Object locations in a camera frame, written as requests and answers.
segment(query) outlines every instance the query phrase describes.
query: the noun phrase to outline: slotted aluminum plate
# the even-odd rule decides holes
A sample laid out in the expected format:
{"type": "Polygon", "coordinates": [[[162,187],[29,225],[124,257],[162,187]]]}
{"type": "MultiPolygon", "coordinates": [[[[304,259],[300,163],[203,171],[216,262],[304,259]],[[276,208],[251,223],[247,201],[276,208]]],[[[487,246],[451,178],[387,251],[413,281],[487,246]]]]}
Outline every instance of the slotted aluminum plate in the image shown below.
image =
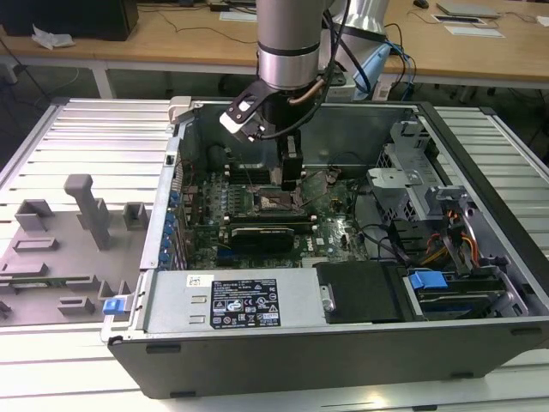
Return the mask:
{"type": "Polygon", "coordinates": [[[153,207],[173,128],[168,100],[72,99],[51,107],[0,175],[0,255],[19,227],[25,199],[45,199],[51,210],[76,210],[63,185],[89,173],[93,193],[110,210],[127,202],[153,207]]]}
{"type": "MultiPolygon", "coordinates": [[[[437,107],[474,162],[549,258],[549,170],[497,116],[478,108],[437,107]]],[[[448,161],[439,162],[455,185],[448,161]]]]}

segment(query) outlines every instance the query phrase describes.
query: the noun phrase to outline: wooden desk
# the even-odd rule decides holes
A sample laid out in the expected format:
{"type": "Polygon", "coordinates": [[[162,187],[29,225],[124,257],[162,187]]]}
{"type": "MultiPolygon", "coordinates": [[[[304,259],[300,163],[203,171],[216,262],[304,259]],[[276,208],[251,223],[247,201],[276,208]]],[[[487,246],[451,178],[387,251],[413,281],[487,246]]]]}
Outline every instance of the wooden desk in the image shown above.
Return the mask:
{"type": "MultiPolygon", "coordinates": [[[[549,4],[507,2],[502,0],[454,0],[456,3],[483,3],[498,13],[549,15],[549,4]]],[[[417,62],[417,82],[463,84],[487,87],[549,88],[549,27],[532,24],[516,15],[504,15],[487,27],[496,27],[505,39],[455,36],[431,15],[443,14],[431,0],[422,10],[405,0],[392,0],[385,23],[397,22],[402,29],[406,53],[417,62]]],[[[388,27],[392,41],[398,41],[395,27],[388,27]]],[[[383,81],[391,82],[401,72],[401,61],[391,57],[385,66],[383,81]]]]}
{"type": "MultiPolygon", "coordinates": [[[[455,0],[491,6],[497,12],[549,15],[549,4],[502,0],[455,0]]],[[[141,10],[154,7],[140,6],[141,10]]],[[[427,24],[418,16],[434,21],[442,14],[431,0],[429,10],[412,5],[412,0],[391,0],[385,23],[401,26],[406,52],[417,62],[416,82],[471,86],[549,88],[549,27],[529,24],[516,15],[497,20],[505,39],[452,35],[443,24],[427,24]]],[[[76,46],[49,51],[29,38],[3,36],[6,45],[24,64],[69,66],[91,69],[101,97],[115,96],[108,80],[109,69],[160,70],[209,73],[253,74],[256,66],[256,23],[221,21],[208,9],[140,12],[136,29],[125,42],[76,39],[76,46]],[[178,29],[178,33],[166,19],[178,29]],[[241,40],[240,43],[207,28],[241,40]]],[[[389,38],[398,41],[395,27],[389,38]]],[[[8,67],[13,58],[0,47],[0,64],[8,67]]],[[[401,61],[392,57],[380,83],[385,86],[401,72],[401,61]]]]}
{"type": "MultiPolygon", "coordinates": [[[[110,69],[255,74],[255,22],[221,21],[220,14],[209,9],[161,14],[152,12],[155,7],[139,9],[147,11],[140,11],[139,22],[126,41],[77,38],[75,46],[49,51],[28,37],[4,35],[2,39],[23,64],[90,69],[105,99],[116,97],[109,82],[110,69]],[[187,29],[175,33],[166,19],[178,29],[187,29]]],[[[16,82],[10,69],[15,60],[0,45],[2,64],[9,81],[16,82]]]]}

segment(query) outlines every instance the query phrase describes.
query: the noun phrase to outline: power supply label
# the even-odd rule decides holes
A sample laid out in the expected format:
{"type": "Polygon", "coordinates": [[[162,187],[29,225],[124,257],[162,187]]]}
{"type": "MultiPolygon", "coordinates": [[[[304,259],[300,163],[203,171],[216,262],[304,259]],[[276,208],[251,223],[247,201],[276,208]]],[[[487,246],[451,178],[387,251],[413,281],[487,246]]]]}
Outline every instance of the power supply label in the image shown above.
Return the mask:
{"type": "Polygon", "coordinates": [[[281,325],[276,279],[214,281],[211,302],[214,329],[281,325]]]}

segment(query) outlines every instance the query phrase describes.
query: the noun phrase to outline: blue tab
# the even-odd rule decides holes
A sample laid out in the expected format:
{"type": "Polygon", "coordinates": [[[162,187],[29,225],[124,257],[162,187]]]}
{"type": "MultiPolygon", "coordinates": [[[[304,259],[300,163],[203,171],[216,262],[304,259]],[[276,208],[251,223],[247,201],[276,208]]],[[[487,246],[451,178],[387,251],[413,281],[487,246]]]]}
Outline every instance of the blue tab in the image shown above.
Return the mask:
{"type": "Polygon", "coordinates": [[[448,287],[443,272],[437,270],[417,270],[414,274],[410,275],[408,279],[410,283],[412,283],[414,289],[446,289],[448,287]]]}
{"type": "Polygon", "coordinates": [[[110,298],[103,305],[104,315],[122,315],[124,314],[124,298],[110,298]]]}
{"type": "Polygon", "coordinates": [[[171,259],[170,257],[170,254],[169,253],[166,253],[165,251],[161,252],[160,255],[158,256],[158,259],[163,262],[163,263],[166,263],[166,262],[169,262],[169,260],[171,259]]]}

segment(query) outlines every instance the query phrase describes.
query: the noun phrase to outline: black box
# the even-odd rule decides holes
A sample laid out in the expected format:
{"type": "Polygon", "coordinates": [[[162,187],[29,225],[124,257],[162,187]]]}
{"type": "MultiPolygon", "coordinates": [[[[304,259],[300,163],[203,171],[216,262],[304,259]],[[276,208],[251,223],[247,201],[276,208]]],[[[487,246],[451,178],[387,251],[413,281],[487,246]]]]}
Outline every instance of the black box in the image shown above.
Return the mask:
{"type": "Polygon", "coordinates": [[[34,25],[54,34],[124,41],[138,18],[136,0],[0,1],[0,23],[9,36],[31,35],[34,25]]]}

